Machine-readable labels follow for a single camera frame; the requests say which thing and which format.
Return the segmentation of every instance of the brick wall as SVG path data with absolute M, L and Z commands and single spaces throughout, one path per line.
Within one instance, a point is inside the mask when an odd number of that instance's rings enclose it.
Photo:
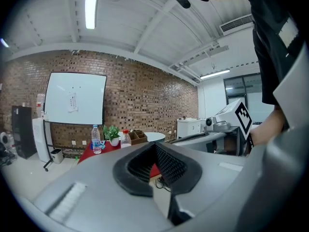
M 36 118 L 36 97 L 45 93 L 51 72 L 107 75 L 104 99 L 105 124 L 122 129 L 161 132 L 175 137 L 176 119 L 198 116 L 197 88 L 158 68 L 104 53 L 53 51 L 12 60 L 0 70 L 0 116 L 5 130 L 12 131 L 11 107 L 25 102 Z M 52 125 L 55 145 L 84 147 L 91 126 Z

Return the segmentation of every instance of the air conditioning vent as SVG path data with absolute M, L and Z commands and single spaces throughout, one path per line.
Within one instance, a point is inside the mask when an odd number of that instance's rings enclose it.
M 252 14 L 245 15 L 243 17 L 237 18 L 235 20 L 224 23 L 220 26 L 220 29 L 224 36 L 229 35 L 231 33 L 235 33 L 241 31 L 243 29 L 247 29 L 252 27 L 253 25 L 253 17 Z

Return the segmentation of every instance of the red table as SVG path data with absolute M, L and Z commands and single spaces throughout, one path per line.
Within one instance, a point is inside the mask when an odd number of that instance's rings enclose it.
M 90 148 L 90 146 L 91 146 L 91 142 L 90 142 L 90 144 L 88 144 L 86 150 L 84 151 L 84 153 L 81 156 L 78 163 L 81 163 L 83 160 L 86 160 L 89 157 L 100 155 L 100 154 L 93 153 L 93 150 Z M 105 149 L 102 150 L 101 154 L 112 152 L 112 151 L 118 150 L 118 149 L 121 149 L 120 142 L 119 142 L 118 146 L 114 147 L 114 146 L 111 145 L 111 143 L 109 141 L 106 141 L 105 142 Z M 155 177 L 160 177 L 160 171 L 158 170 L 156 165 L 153 166 L 153 168 L 151 169 L 151 172 L 150 172 L 150 178 L 155 178 Z

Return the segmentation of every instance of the green plant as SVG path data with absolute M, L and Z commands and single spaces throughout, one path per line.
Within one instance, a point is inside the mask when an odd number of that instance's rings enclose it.
M 103 132 L 104 132 L 104 135 L 105 135 L 105 139 L 106 140 L 113 140 L 114 138 L 118 138 L 120 137 L 118 135 L 118 132 L 119 132 L 119 128 L 116 127 L 116 126 L 110 126 L 109 128 L 107 126 L 104 125 L 103 127 Z

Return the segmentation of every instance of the water bottle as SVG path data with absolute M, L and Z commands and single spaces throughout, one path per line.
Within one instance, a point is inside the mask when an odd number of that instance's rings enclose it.
M 100 154 L 102 149 L 101 149 L 101 139 L 100 139 L 100 132 L 98 130 L 98 125 L 93 125 L 91 137 L 92 137 L 93 153 Z
M 129 136 L 129 130 L 124 130 L 123 135 L 121 136 L 121 142 L 120 142 L 121 148 L 132 146 L 131 138 Z

